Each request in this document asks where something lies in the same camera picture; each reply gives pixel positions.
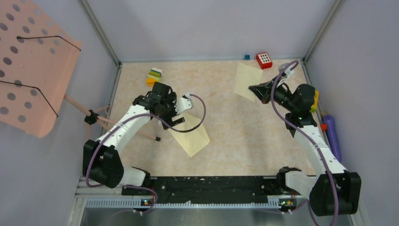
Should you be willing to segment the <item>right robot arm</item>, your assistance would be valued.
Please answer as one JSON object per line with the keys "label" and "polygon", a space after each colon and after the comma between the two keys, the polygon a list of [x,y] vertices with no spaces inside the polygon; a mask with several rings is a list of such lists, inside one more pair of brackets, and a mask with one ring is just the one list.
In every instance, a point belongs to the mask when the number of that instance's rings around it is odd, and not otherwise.
{"label": "right robot arm", "polygon": [[314,178],[299,169],[283,167],[278,173],[276,188],[282,194],[292,190],[306,197],[316,216],[355,214],[358,211],[361,178],[349,172],[335,157],[324,141],[311,113],[316,90],[309,84],[299,85],[292,93],[283,83],[272,89],[273,81],[249,86],[262,102],[274,102],[288,113],[284,117],[286,129],[301,145],[311,162]]}

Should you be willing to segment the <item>yellow envelope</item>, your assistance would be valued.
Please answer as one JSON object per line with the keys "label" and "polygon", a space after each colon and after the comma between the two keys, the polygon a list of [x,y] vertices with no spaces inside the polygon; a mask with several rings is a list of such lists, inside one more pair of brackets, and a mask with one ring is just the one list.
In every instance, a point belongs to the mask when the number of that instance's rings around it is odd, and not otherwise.
{"label": "yellow envelope", "polygon": [[[185,122],[174,126],[177,130],[191,129],[201,121],[201,119],[187,113],[183,113],[182,117]],[[210,143],[207,131],[202,124],[194,131],[188,133],[179,133],[171,129],[168,131],[190,157],[193,157]]]}

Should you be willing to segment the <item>letter sheet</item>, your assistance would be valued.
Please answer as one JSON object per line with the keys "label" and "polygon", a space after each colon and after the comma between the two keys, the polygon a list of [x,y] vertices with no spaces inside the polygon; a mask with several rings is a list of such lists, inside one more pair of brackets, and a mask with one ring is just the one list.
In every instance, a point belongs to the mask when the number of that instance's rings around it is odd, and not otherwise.
{"label": "letter sheet", "polygon": [[260,69],[238,63],[233,92],[254,102],[256,96],[248,87],[259,84],[262,74]]}

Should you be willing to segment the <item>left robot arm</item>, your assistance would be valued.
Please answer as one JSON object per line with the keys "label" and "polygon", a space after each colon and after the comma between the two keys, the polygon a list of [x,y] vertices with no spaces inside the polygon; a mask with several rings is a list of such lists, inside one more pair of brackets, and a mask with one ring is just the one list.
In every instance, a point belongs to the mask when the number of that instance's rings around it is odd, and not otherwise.
{"label": "left robot arm", "polygon": [[152,90],[136,97],[124,116],[104,135],[88,140],[83,146],[83,176],[89,187],[115,188],[132,185],[139,194],[150,191],[148,173],[139,168],[126,167],[121,161],[123,150],[135,134],[152,119],[159,120],[164,129],[183,123],[174,120],[186,110],[193,108],[190,94],[177,97],[172,88],[156,82]]}

